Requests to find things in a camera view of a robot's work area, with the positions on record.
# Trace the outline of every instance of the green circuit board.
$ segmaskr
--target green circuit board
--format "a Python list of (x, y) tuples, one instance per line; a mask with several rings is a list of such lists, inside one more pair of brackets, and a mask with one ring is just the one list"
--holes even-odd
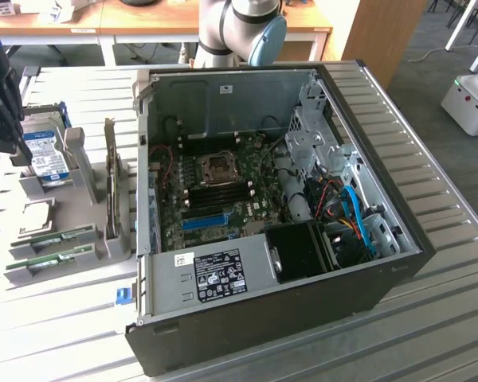
[[(239, 237), (251, 236), (263, 231), (274, 224), (284, 221), (284, 212), (280, 208), (281, 186), (272, 163), (276, 150), (269, 152), (272, 141), (262, 134), (242, 134), (235, 150), (231, 152), (237, 165), (238, 181), (251, 181), (255, 194), (245, 201), (238, 201), (223, 206), (223, 213), (227, 216), (228, 224), (195, 229), (182, 229), (182, 214), (188, 211), (184, 201), (188, 188), (202, 189), (202, 156), (185, 156), (178, 145), (170, 146), (173, 155), (170, 174), (163, 184), (164, 169), (168, 168), (170, 155), (167, 150), (157, 150), (151, 157), (151, 162), (159, 169), (157, 176), (159, 211), (161, 220), (161, 242), (163, 251), (190, 248), (217, 241), (233, 240)], [(261, 161), (264, 157), (264, 166), (261, 170)], [(188, 167), (193, 169), (195, 179), (188, 181)]]

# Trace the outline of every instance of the perforated metal surface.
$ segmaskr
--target perforated metal surface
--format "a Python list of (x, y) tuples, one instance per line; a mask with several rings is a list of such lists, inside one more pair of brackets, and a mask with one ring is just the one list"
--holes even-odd
[[(478, 377), (478, 220), (369, 73), (355, 62), (326, 66), (439, 252), (371, 312), (157, 380)], [(134, 201), (132, 74), (46, 68), (29, 86), (29, 102), (66, 101), (73, 126), (88, 137), (91, 162), (104, 159), (101, 127), (114, 115), (119, 152), (131, 160)], [(9, 171), (2, 166), (0, 174)], [(15, 180), (0, 176), (0, 190), (11, 189), (0, 193), (0, 213), (17, 196)], [(10, 218), (0, 217), (0, 227)], [(0, 274), (5, 256), (0, 253)], [(129, 261), (14, 290), (0, 278), (0, 380), (143, 380), (127, 342), (114, 332), (120, 325), (112, 308), (115, 290), (134, 275)]]

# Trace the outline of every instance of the wooden desk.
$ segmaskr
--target wooden desk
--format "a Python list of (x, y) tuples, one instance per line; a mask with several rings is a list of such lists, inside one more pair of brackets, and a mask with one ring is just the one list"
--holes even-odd
[(63, 24), (42, 21), (39, 14), (16, 14), (0, 18), (0, 39), (4, 45), (99, 44), (103, 3), (75, 12), (74, 20)]
[[(306, 42), (303, 59), (320, 60), (331, 24), (320, 13), (313, 1), (307, 5), (293, 2), (284, 6), (288, 23), (286, 41), (289, 44), (282, 52), (286, 59), (297, 59), (287, 50), (299, 44), (290, 41)], [(170, 3), (162, 0), (151, 6), (135, 8), (126, 6), (120, 0), (105, 0), (100, 27), (100, 41), (106, 65), (114, 65), (113, 45), (143, 42), (198, 42), (198, 0), (183, 3)]]

